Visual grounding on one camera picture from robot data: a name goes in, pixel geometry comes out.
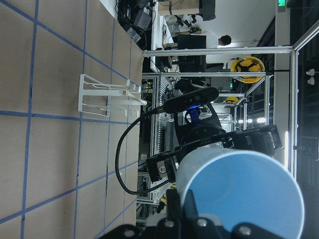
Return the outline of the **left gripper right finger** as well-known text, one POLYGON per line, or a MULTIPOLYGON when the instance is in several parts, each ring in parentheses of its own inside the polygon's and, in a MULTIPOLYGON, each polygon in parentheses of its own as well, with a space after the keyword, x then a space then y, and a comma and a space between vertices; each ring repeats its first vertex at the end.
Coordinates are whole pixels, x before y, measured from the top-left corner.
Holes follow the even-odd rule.
POLYGON ((183 225, 190 225, 197 222, 199 216, 196 207, 193 191, 188 189, 183 204, 183 225))

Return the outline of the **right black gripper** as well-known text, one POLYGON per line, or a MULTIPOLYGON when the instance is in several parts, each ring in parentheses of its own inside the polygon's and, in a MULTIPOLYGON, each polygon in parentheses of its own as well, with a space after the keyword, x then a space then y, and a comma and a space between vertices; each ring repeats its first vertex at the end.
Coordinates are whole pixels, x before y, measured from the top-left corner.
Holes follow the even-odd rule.
POLYGON ((200 147, 216 147, 220 143, 221 148, 251 150, 268 156, 274 156, 275 150, 283 147, 274 124, 226 132, 217 124, 218 119, 200 119, 195 110, 187 112, 190 113, 191 120, 187 120, 183 125, 178 123, 178 114, 174 114, 174 131, 178 146, 172 151, 158 153, 146 159, 153 183, 165 177, 170 183, 175 182, 176 164, 180 164, 187 154, 200 147))

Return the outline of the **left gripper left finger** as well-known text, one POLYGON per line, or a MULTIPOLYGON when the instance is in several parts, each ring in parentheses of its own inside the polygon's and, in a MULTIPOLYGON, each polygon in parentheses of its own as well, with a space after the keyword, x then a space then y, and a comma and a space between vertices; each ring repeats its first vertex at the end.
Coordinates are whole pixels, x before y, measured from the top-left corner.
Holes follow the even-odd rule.
POLYGON ((183 219, 183 210, 177 189, 168 189, 166 191, 166 202, 165 225, 181 226, 183 219))

